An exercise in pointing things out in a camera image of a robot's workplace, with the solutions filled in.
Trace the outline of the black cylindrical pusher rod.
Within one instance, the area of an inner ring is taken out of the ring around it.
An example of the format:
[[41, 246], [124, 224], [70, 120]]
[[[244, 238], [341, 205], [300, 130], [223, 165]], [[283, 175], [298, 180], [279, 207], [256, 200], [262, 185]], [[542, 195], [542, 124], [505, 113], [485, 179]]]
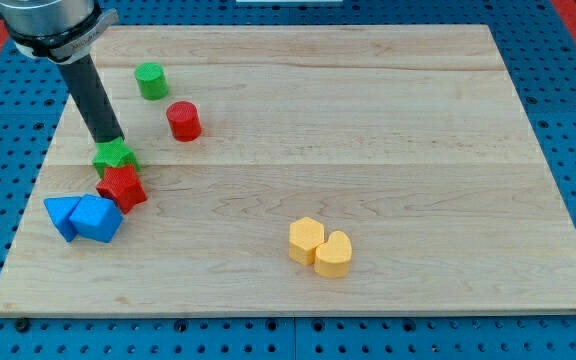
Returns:
[[58, 65], [69, 93], [95, 143], [124, 138], [107, 92], [90, 55]]

